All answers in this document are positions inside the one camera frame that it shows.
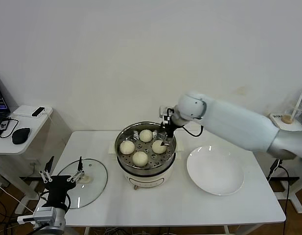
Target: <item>black mouse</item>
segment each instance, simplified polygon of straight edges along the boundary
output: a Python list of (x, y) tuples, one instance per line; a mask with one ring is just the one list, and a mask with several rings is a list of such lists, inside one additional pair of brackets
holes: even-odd
[(30, 128), (21, 128), (16, 130), (12, 135), (12, 142), (14, 144), (24, 143), (28, 139)]

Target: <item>robotic arm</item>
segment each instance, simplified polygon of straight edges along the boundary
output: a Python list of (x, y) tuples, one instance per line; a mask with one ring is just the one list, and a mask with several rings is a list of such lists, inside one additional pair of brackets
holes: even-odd
[(173, 109), (160, 109), (160, 117), (167, 133), (164, 145), (169, 144), (176, 129), (193, 121), (243, 149), (268, 152), (278, 159), (302, 158), (302, 131), (280, 130), (263, 115), (204, 94), (181, 96)]
[[(40, 235), (62, 235), (66, 226), (65, 214), (70, 208), (70, 198), (67, 192), (76, 187), (77, 182), (85, 175), (82, 159), (80, 157), (77, 171), (73, 175), (50, 176), (54, 156), (46, 164), (44, 171), (40, 171), (48, 197), (46, 203), (38, 208), (32, 215), (19, 216), (17, 222), (34, 224), (34, 233)], [(65, 205), (66, 196), (69, 200), (68, 207)]]

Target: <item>glass lid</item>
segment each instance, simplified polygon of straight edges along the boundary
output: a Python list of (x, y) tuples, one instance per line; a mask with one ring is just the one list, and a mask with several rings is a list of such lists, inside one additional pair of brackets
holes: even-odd
[[(78, 160), (70, 163), (58, 175), (74, 175), (77, 172), (78, 163)], [(101, 195), (107, 183), (107, 170), (101, 162), (94, 159), (83, 159), (82, 164), (85, 175), (75, 188), (68, 191), (71, 198), (71, 209), (81, 208), (93, 202)]]

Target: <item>white table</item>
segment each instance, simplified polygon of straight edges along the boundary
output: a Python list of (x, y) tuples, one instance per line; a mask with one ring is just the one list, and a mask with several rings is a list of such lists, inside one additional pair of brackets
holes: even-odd
[[(265, 223), (279, 223), (285, 215), (252, 152), (236, 147), (204, 131), (199, 138), (177, 131), (184, 151), (176, 160), (171, 177), (161, 186), (133, 189), (125, 180), (115, 157), (108, 154), (118, 132), (74, 132), (53, 174), (59, 173), (79, 156), (101, 161), (108, 172), (103, 193), (91, 204), (66, 214), (67, 226), (152, 227), (245, 225), (238, 233), (247, 234)], [(202, 145), (227, 147), (238, 155), (245, 173), (240, 191), (215, 196), (198, 188), (186, 170), (189, 153)], [(40, 200), (37, 207), (45, 203)]]
[[(29, 200), (37, 200), (37, 193), (34, 191), (35, 187), (37, 186), (38, 182), (31, 182), (28, 186), (25, 182), (23, 182), (18, 175), (16, 175), (13, 171), (13, 165), (7, 162), (4, 158), (5, 155), (20, 155), (24, 153), (33, 139), (38, 134), (39, 130), (45, 124), (49, 115), (51, 115), (53, 109), (51, 107), (46, 108), (46, 113), (42, 114), (38, 118), (34, 117), (22, 117), (16, 116), (11, 114), (10, 117), (13, 119), (17, 119), (19, 121), (15, 130), (20, 128), (29, 127), (30, 133), (26, 142), (22, 144), (13, 144), (12, 137), (8, 137), (5, 139), (0, 138), (0, 175), (5, 177), (10, 183), (12, 183), (15, 187), (17, 187), (20, 191), (25, 194), (25, 197), (22, 199), (23, 204), (27, 204)], [(7, 130), (3, 133), (3, 136), (8, 135), (13, 127), (15, 126), (16, 122), (11, 121), (8, 125)], [(23, 206), (19, 206), (15, 213), (21, 214), (24, 210)]]

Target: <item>steamed bun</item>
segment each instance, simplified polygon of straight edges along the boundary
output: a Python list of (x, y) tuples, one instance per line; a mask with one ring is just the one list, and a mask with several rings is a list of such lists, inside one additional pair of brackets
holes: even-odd
[(122, 154), (132, 154), (135, 150), (135, 144), (131, 141), (124, 141), (120, 144), (119, 149)]
[(132, 161), (133, 161), (134, 165), (136, 165), (138, 167), (142, 167), (147, 164), (148, 157), (147, 157), (146, 153), (139, 151), (133, 155)]
[(153, 133), (150, 130), (143, 130), (140, 132), (140, 140), (143, 142), (150, 142), (153, 138)]
[(162, 143), (162, 141), (158, 140), (152, 144), (152, 150), (154, 153), (162, 154), (162, 153), (166, 152), (167, 146), (165, 146), (165, 145), (161, 146), (161, 143)]

